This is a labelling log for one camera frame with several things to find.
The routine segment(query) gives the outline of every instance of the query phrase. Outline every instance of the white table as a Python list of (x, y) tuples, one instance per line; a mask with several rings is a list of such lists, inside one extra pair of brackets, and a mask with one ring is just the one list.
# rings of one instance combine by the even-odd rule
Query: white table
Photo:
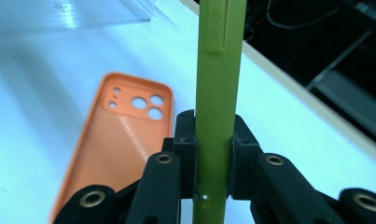
[[(198, 17), (158, 0), (152, 21), (0, 38), (0, 223), (44, 223), (101, 78), (120, 71), (174, 90), (174, 116), (195, 107)], [(313, 186), (376, 192), (376, 145), (254, 51), (242, 58), (237, 114), (266, 152)], [(183, 201), (191, 222), (191, 200)], [(253, 223), (229, 200), (226, 223)]]

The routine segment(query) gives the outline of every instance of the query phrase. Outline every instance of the black clamp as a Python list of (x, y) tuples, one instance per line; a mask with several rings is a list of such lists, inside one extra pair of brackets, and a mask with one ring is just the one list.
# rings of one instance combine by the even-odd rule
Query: black clamp
[[(54, 223), (180, 223), (180, 200), (195, 196), (199, 147), (194, 111), (177, 117), (174, 138), (147, 161), (141, 180), (115, 192), (88, 186), (63, 207)], [(236, 116), (228, 194), (251, 201), (257, 224), (376, 224), (376, 194), (345, 189), (339, 200), (313, 188), (287, 158), (263, 153)]]

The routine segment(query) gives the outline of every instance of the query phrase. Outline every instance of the screw hole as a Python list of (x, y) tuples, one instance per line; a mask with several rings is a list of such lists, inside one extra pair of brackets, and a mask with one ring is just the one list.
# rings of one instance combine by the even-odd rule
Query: screw hole
[(284, 164), (284, 160), (277, 157), (277, 156), (268, 156), (266, 158), (266, 161), (272, 165), (283, 165)]
[(376, 199), (363, 193), (356, 193), (354, 201), (361, 207), (366, 208), (372, 212), (376, 212)]
[(80, 206), (82, 207), (94, 207), (100, 204), (105, 199), (105, 193), (101, 190), (94, 190), (89, 192), (80, 198)]
[(156, 157), (156, 161), (158, 163), (169, 163), (170, 161), (173, 160), (173, 157), (169, 156), (169, 155), (159, 155), (158, 157)]

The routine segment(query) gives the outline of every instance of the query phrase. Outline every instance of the phone case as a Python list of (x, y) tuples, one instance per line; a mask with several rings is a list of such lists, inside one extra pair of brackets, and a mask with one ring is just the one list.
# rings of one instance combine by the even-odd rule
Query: phone case
[(112, 73), (97, 92), (51, 221), (72, 195), (89, 185), (119, 191), (138, 180), (146, 161), (172, 134), (171, 88)]

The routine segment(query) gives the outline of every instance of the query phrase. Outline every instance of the green plastic stick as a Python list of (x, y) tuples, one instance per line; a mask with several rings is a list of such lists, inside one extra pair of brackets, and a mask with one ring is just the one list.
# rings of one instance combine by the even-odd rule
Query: green plastic stick
[(196, 97), (198, 187), (193, 223), (223, 223), (246, 0), (201, 0)]

